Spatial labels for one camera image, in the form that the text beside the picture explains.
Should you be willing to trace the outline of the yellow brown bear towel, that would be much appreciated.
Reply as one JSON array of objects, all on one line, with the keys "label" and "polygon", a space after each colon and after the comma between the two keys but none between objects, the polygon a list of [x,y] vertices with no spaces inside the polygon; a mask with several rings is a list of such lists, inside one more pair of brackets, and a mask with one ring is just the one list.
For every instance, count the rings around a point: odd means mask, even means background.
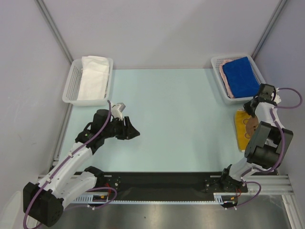
[{"label": "yellow brown bear towel", "polygon": [[252,117],[244,110],[237,110],[234,116],[234,125],[238,148],[244,152],[259,125],[258,118]]}]

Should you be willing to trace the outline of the white towel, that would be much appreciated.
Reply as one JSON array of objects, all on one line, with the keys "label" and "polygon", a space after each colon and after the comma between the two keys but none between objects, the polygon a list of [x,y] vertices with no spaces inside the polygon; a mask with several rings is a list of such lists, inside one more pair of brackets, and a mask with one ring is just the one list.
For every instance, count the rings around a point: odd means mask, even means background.
[{"label": "white towel", "polygon": [[77,100],[102,100],[105,97],[110,72],[108,58],[83,56],[82,76]]}]

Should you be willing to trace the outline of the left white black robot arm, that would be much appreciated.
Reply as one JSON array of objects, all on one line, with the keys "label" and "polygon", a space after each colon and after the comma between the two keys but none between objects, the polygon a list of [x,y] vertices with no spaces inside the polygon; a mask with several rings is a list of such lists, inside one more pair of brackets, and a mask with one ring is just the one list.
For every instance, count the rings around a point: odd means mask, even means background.
[{"label": "left white black robot arm", "polygon": [[100,169],[90,166],[76,179],[70,178],[103,146],[106,139],[115,137],[118,140],[131,140],[139,135],[140,132],[133,127],[129,117],[123,117],[120,111],[97,110],[92,122],[76,137],[65,159],[36,184],[29,182],[24,187],[23,227],[27,228],[28,217],[47,227],[53,226],[67,206],[87,191],[106,190],[106,203],[113,202],[117,190],[107,185],[104,172]]}]

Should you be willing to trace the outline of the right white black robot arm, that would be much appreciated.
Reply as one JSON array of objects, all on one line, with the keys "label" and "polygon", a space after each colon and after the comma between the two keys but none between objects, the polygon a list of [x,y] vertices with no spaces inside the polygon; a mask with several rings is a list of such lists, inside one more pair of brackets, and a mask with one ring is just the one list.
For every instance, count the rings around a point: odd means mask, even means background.
[{"label": "right white black robot arm", "polygon": [[242,123],[249,142],[244,157],[222,171],[219,185],[223,191],[239,189],[252,174],[268,174],[280,166],[294,134],[278,118],[277,92],[274,86],[262,83],[252,100],[244,104],[243,111],[249,118]]}]

